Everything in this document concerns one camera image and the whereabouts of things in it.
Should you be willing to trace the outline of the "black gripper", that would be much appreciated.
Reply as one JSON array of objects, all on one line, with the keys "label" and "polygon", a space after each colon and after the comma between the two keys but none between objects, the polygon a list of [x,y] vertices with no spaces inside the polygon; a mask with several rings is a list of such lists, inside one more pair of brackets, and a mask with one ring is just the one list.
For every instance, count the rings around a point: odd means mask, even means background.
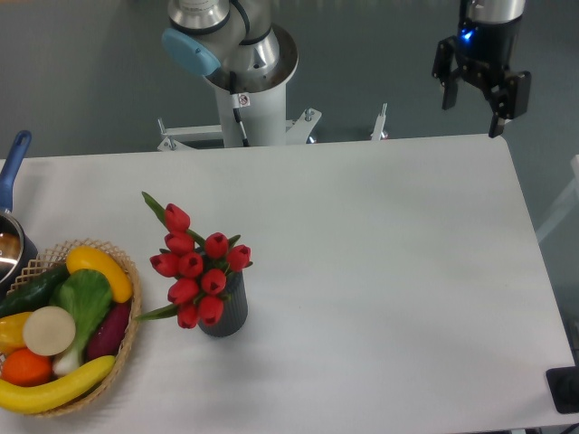
[{"label": "black gripper", "polygon": [[[483,23],[462,18],[457,38],[450,36],[437,44],[432,76],[443,89],[443,110],[455,106],[459,78],[480,90],[498,87],[490,94],[491,138],[501,136],[509,121],[527,112],[532,75],[529,71],[510,69],[521,21],[517,18],[504,23]],[[455,59],[457,69],[452,67]]]}]

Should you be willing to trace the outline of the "silver second robot arm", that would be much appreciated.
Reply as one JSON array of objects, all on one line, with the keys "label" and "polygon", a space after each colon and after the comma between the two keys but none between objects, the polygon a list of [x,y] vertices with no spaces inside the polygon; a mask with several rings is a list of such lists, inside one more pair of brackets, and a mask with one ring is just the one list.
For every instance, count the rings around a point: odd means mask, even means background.
[{"label": "silver second robot arm", "polygon": [[510,68],[524,1],[461,1],[457,31],[437,43],[432,76],[443,88],[442,108],[455,106],[458,82],[478,89],[489,103],[489,137],[527,112],[532,75]]}]

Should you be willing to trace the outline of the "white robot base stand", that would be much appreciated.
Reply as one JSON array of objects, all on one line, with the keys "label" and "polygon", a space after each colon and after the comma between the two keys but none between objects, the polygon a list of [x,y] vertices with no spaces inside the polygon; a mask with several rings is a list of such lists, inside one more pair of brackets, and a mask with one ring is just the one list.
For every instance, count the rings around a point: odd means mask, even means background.
[{"label": "white robot base stand", "polygon": [[316,142],[314,129],[322,112],[306,108],[297,118],[287,118],[284,83],[270,90],[241,92],[213,86],[219,123],[198,127],[165,127],[160,131],[159,151],[190,150],[201,142],[219,141],[225,148],[304,145]]}]

